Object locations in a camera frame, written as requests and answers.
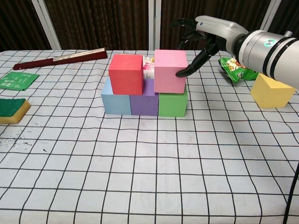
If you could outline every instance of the cable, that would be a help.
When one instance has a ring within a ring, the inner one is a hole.
[[[285,216],[284,216],[283,224],[286,224],[287,221],[288,221],[290,206],[291,206],[292,197],[293,197],[293,193],[294,193],[294,189],[295,189],[295,186],[296,186],[298,176],[299,176],[299,162],[298,162],[297,169],[296,169],[296,172],[295,172],[295,176],[294,176],[294,179],[293,179],[293,182],[292,182],[292,185],[291,185],[288,202],[286,203]]]

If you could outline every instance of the blue cube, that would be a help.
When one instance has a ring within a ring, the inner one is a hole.
[[[110,78],[102,90],[102,100],[107,114],[132,115],[129,95],[114,95]]]

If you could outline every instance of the small package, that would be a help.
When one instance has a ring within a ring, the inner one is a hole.
[[[0,88],[9,90],[26,90],[39,75],[11,71],[0,79]]]
[[[221,57],[219,64],[233,83],[243,80],[255,80],[258,73],[239,64],[235,58]]]
[[[154,72],[155,72],[155,58],[150,57],[143,57],[143,75],[144,78],[151,78],[154,79]]]

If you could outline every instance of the green card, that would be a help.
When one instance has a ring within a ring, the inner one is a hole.
[[[39,75],[11,71],[0,79],[0,88],[9,90],[26,90]]]

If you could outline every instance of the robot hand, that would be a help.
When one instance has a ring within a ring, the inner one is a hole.
[[[187,68],[176,73],[186,77],[194,73],[219,50],[235,56],[245,67],[299,89],[299,41],[263,30],[248,32],[237,23],[210,16],[198,16],[195,21],[178,19],[173,26],[189,26],[193,35],[206,40],[206,46]],[[183,39],[184,44],[192,38]]]

